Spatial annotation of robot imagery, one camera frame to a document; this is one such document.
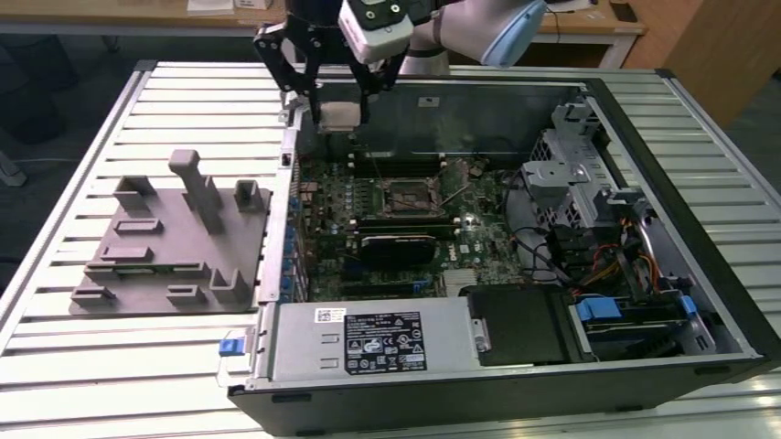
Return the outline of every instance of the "floor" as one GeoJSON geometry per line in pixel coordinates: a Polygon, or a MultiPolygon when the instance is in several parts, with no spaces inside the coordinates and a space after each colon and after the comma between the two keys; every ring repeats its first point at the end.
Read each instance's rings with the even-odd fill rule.
{"type": "MultiPolygon", "coordinates": [[[[0,131],[0,146],[13,160],[71,159],[71,162],[21,163],[27,183],[0,186],[0,292],[23,257],[66,185],[110,105],[138,59],[172,61],[254,61],[249,43],[240,38],[122,37],[120,51],[108,53],[98,37],[61,37],[80,76],[77,87],[53,99],[66,119],[66,131],[41,145],[19,145],[0,131]]],[[[781,190],[781,80],[771,80],[734,122],[727,134],[762,174],[781,190]]]]}

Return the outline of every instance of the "barcode sticker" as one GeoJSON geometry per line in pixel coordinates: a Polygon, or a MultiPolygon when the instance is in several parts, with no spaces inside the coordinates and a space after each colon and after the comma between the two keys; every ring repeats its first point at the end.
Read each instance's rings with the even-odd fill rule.
{"type": "Polygon", "coordinates": [[[345,308],[317,308],[314,309],[314,323],[341,323],[345,313],[345,308]]]}

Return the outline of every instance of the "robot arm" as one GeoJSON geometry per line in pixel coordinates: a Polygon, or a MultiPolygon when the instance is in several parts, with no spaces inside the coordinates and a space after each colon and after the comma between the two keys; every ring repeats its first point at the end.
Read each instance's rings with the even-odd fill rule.
{"type": "Polygon", "coordinates": [[[511,65],[539,27],[544,1],[288,0],[286,9],[285,22],[261,28],[253,45],[276,85],[308,99],[312,121],[320,125],[316,78],[325,59],[349,67],[361,91],[359,123],[367,123],[368,97],[392,88],[413,34],[419,44],[451,48],[488,65],[511,65]],[[284,39],[304,54],[302,72],[281,54],[284,39]]]}

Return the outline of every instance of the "slotted metal table surface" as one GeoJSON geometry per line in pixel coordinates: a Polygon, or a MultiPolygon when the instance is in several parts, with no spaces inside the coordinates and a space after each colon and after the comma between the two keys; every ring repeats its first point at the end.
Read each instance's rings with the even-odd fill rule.
{"type": "MultiPolygon", "coordinates": [[[[676,81],[651,70],[453,73],[604,80],[778,330],[779,198],[676,81]]],[[[172,149],[193,147],[218,187],[254,178],[273,190],[284,134],[277,101],[260,64],[161,62],[134,72],[0,301],[2,437],[265,436],[214,379],[217,341],[252,324],[252,314],[86,319],[67,315],[67,306],[117,207],[110,192],[121,175],[149,175],[154,187],[178,187],[165,159],[172,149]]],[[[628,164],[619,156],[616,163],[631,183],[628,164]]],[[[245,366],[238,361],[226,369],[240,374],[245,366]]],[[[778,437],[779,406],[781,376],[770,373],[642,412],[345,436],[778,437]]]]}

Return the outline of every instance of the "warning label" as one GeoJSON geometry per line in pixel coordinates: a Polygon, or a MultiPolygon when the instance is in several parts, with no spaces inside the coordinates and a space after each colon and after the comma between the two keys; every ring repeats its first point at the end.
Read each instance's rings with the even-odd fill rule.
{"type": "Polygon", "coordinates": [[[349,375],[425,370],[419,313],[344,316],[344,354],[349,375]]]}

